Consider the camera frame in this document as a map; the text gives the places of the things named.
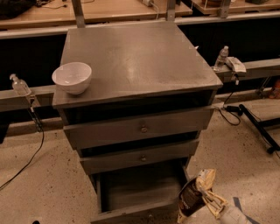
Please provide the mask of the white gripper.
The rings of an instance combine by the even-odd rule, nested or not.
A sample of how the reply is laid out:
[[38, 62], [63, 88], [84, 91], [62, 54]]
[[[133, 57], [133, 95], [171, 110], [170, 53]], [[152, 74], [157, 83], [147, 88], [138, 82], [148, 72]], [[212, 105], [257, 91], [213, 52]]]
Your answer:
[[220, 224], [253, 224], [238, 207], [228, 205], [225, 199], [207, 188], [201, 178], [196, 180], [196, 186], [202, 193], [206, 207], [216, 220], [219, 219]]

